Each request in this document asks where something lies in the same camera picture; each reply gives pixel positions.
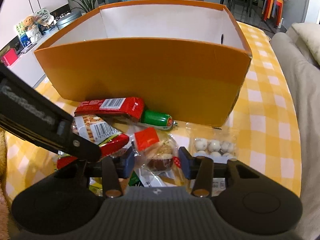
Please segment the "clear pastry packet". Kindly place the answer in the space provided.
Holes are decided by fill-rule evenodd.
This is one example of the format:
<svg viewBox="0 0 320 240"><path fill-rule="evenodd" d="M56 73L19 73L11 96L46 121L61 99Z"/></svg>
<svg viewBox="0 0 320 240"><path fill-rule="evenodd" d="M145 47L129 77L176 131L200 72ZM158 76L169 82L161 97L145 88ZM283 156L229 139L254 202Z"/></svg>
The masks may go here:
<svg viewBox="0 0 320 240"><path fill-rule="evenodd" d="M149 127L135 132L132 140L137 167L151 172L181 167L178 144L171 134Z"/></svg>

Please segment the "white tv cabinet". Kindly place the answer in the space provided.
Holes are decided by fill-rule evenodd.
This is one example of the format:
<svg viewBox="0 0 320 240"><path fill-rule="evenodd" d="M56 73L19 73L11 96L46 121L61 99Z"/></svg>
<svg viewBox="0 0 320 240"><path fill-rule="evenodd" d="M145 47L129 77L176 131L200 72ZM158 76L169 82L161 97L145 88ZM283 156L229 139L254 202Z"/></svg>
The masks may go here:
<svg viewBox="0 0 320 240"><path fill-rule="evenodd" d="M22 54L11 66L8 68L22 79L26 84L32 88L36 88L46 77L45 72L40 66L34 52L44 41L47 41L53 34L58 32L55 27L48 34L44 35L33 48L28 52Z"/></svg>

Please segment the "beige pillow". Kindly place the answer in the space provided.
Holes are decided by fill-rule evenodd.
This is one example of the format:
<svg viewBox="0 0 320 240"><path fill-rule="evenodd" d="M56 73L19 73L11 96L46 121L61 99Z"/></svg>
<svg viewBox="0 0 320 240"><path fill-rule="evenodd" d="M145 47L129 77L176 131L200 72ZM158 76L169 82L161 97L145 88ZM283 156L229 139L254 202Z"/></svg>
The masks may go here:
<svg viewBox="0 0 320 240"><path fill-rule="evenodd" d="M304 41L305 45L310 50L313 58L319 64L319 36L320 26L315 23L293 23L293 29L298 36Z"/></svg>

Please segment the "orange cardboard box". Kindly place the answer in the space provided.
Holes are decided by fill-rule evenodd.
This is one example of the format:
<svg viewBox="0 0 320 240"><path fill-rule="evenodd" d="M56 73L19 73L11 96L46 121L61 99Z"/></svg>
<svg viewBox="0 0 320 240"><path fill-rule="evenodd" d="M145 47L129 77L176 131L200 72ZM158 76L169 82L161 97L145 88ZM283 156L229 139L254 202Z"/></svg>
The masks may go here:
<svg viewBox="0 0 320 240"><path fill-rule="evenodd" d="M224 5L137 0L88 12L35 56L64 99L134 96L177 120L220 127L239 97L252 51Z"/></svg>

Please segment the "plush toy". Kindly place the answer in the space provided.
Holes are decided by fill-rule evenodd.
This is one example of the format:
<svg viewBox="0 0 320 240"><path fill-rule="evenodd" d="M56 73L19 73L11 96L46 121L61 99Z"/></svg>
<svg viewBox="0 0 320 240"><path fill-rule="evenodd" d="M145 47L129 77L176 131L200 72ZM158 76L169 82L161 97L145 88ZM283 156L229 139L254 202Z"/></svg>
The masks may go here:
<svg viewBox="0 0 320 240"><path fill-rule="evenodd" d="M35 27L35 19L33 16L28 16L23 20L24 30L29 31Z"/></svg>

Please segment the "yellow checkered tablecloth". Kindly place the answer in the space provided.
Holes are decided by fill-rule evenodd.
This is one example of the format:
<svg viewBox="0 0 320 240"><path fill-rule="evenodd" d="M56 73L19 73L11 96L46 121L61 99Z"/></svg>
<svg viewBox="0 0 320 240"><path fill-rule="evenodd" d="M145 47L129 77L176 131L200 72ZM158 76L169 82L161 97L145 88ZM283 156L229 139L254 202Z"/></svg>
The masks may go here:
<svg viewBox="0 0 320 240"><path fill-rule="evenodd" d="M225 123L237 134L240 161L300 194L302 158L293 100L269 37L240 23L252 61L239 98ZM57 155L3 133L7 168L1 179L10 203L21 191L54 172Z"/></svg>

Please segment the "green snack packet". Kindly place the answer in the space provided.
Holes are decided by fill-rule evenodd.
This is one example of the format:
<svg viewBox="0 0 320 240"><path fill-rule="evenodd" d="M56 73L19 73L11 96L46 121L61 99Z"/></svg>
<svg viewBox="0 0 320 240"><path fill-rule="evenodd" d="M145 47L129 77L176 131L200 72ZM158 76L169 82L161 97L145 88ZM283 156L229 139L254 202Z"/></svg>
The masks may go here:
<svg viewBox="0 0 320 240"><path fill-rule="evenodd" d="M143 187L142 182L139 179L139 176L135 171L132 172L130 179L119 179L121 188L125 192L128 187L131 186L141 186ZM101 178L90 178L89 180L89 189L96 194L97 196L103 196L103 186Z"/></svg>

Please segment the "clear candy ball packet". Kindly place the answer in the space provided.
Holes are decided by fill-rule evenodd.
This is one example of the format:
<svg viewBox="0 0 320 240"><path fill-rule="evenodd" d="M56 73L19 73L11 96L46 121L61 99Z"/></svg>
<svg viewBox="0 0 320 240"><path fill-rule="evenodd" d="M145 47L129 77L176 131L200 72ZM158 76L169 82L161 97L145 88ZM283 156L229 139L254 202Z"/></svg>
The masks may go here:
<svg viewBox="0 0 320 240"><path fill-rule="evenodd" d="M230 129L204 128L190 132L189 152L223 162L238 157L237 133Z"/></svg>

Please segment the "green sausage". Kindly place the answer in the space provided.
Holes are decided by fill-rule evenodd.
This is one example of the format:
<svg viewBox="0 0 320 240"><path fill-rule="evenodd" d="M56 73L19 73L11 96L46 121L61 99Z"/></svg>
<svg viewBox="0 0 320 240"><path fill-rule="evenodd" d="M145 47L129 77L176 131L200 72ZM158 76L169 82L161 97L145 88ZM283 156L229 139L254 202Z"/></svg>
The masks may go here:
<svg viewBox="0 0 320 240"><path fill-rule="evenodd" d="M140 123L164 131L171 130L173 127L178 125L171 115L151 111L149 109L144 110L142 116L140 117Z"/></svg>

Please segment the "red snack bar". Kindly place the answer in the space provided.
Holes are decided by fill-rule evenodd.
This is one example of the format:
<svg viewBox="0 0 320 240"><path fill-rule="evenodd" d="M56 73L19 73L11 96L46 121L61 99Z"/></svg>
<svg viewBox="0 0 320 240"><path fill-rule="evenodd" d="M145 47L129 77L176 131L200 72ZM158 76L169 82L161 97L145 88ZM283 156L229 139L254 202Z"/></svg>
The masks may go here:
<svg viewBox="0 0 320 240"><path fill-rule="evenodd" d="M144 100L137 97L89 100L81 102L74 115L121 116L139 121L144 107Z"/></svg>

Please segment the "white milk tablet packet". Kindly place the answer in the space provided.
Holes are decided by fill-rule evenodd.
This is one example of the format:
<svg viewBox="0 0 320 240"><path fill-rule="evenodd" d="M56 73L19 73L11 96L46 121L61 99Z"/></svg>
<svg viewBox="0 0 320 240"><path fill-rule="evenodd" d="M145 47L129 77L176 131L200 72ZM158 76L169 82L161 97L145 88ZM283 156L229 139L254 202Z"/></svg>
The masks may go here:
<svg viewBox="0 0 320 240"><path fill-rule="evenodd" d="M184 186L184 181L179 172L174 170L151 172L144 168L137 168L135 173L144 187Z"/></svg>

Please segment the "peanut snack bag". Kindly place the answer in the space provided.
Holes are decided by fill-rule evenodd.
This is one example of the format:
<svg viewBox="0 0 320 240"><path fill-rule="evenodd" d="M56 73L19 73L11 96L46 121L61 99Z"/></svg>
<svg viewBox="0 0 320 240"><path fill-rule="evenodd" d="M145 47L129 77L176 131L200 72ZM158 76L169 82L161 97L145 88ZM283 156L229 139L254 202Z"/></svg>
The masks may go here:
<svg viewBox="0 0 320 240"><path fill-rule="evenodd" d="M129 142L128 135L96 115L75 116L72 130L75 134L98 145L102 158L116 153Z"/></svg>

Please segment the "grey trash can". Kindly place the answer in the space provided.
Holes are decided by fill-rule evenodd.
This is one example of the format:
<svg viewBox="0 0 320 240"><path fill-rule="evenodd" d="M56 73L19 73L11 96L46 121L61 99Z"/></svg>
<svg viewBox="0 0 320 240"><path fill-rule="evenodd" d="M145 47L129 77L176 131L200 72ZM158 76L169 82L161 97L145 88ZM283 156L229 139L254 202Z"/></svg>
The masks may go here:
<svg viewBox="0 0 320 240"><path fill-rule="evenodd" d="M64 27L66 27L67 25L71 24L72 22L74 22L75 20L77 20L78 18L80 18L82 16L82 13L80 10L73 10L72 12L70 12L69 14L63 16L62 18L60 18L57 23L56 26L59 30L63 29Z"/></svg>

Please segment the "orange red stools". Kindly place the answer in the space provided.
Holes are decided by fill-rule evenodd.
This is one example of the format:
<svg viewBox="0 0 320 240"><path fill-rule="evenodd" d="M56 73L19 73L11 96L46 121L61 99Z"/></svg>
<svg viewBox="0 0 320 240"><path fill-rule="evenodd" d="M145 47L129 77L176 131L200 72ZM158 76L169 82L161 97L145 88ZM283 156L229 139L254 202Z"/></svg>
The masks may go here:
<svg viewBox="0 0 320 240"><path fill-rule="evenodd" d="M266 21L274 19L274 25L280 28L282 21L284 0L265 0L262 9L262 19Z"/></svg>

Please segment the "grey sofa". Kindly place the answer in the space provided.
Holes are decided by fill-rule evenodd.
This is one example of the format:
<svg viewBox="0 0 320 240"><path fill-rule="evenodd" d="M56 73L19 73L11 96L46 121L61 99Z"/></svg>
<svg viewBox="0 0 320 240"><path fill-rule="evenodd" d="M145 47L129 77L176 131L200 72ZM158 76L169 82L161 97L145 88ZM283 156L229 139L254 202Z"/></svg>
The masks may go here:
<svg viewBox="0 0 320 240"><path fill-rule="evenodd" d="M319 64L292 25L276 33L270 44L287 81L300 132L303 215L296 233L302 239L319 239Z"/></svg>

